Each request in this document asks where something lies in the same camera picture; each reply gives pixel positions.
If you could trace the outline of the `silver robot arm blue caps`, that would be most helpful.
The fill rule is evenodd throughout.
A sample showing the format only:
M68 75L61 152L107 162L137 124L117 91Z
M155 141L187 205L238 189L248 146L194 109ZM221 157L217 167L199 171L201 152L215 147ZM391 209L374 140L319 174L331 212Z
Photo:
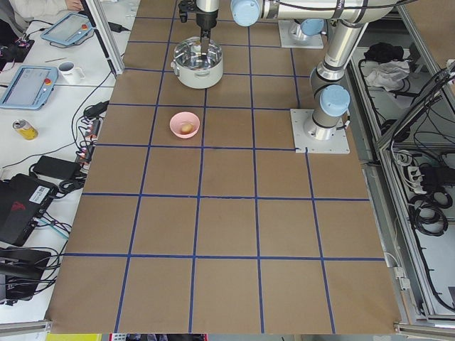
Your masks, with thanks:
M309 138L327 141L347 112L350 95L339 81L367 25L382 18L396 1L231 1L230 10L239 26L260 19L333 19L337 26L323 60L311 73L316 108L304 122Z

